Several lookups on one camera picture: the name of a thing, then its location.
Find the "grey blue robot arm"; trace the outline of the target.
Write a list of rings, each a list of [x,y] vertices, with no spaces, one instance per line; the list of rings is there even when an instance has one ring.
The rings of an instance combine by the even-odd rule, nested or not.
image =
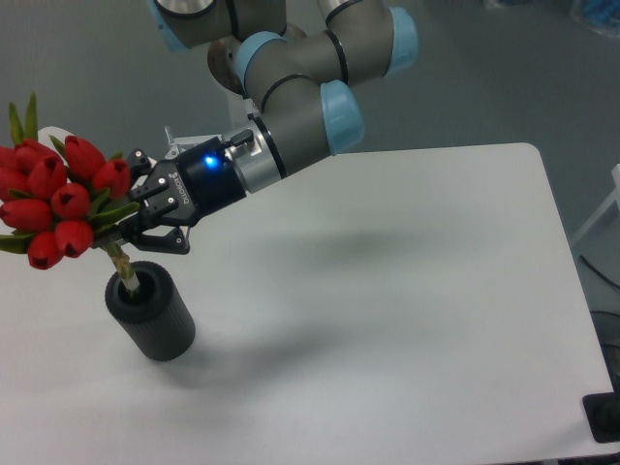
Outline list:
[[[230,39],[241,93],[257,108],[240,127],[150,162],[133,154],[136,214],[109,232],[150,252],[185,254],[199,220],[364,135],[352,86],[411,66],[419,38],[409,13],[382,1],[323,1],[325,30],[293,39],[282,1],[153,1],[170,47]]]

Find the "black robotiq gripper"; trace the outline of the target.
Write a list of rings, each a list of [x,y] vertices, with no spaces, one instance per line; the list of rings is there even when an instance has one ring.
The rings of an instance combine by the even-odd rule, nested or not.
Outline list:
[[[139,211],[118,224],[122,239],[144,252],[187,255],[189,227],[246,197],[225,149],[212,138],[159,162],[139,148],[128,153],[129,199]],[[144,232],[159,226],[172,228],[164,235]]]

